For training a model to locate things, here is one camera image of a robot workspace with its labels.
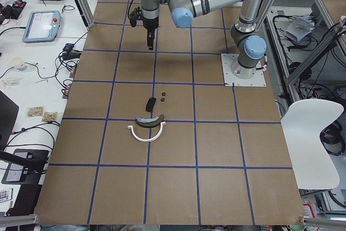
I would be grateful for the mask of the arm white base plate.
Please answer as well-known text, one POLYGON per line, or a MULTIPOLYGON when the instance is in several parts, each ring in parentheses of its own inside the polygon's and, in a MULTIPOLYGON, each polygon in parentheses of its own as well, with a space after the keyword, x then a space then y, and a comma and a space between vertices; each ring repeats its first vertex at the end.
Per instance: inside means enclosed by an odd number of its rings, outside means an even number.
POLYGON ((238 54, 221 54, 224 85, 229 87, 266 87, 261 61, 254 68, 238 63, 238 54))

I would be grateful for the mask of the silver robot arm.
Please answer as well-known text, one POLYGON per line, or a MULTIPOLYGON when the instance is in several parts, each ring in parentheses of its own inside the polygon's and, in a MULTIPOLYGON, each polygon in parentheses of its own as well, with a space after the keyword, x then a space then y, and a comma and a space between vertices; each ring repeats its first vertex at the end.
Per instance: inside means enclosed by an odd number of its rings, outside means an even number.
POLYGON ((161 4, 168 5, 175 26, 188 28, 194 18, 238 2, 242 3, 241 13, 231 27, 231 36, 239 49, 239 55, 231 69, 236 77, 249 79, 267 49, 264 39, 255 35, 260 10, 266 9, 264 0, 141 0, 141 7, 129 18, 132 27, 135 27, 137 19, 142 20, 147 30, 147 46, 153 49, 161 4))

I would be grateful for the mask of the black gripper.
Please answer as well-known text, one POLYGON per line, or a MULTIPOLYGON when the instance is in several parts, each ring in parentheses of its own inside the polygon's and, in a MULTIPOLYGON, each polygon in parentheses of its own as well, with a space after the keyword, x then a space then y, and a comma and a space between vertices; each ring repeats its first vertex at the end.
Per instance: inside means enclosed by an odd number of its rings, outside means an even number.
POLYGON ((154 48, 155 30, 158 28, 158 17, 154 19, 142 18, 143 26, 147 29, 147 47, 154 48))

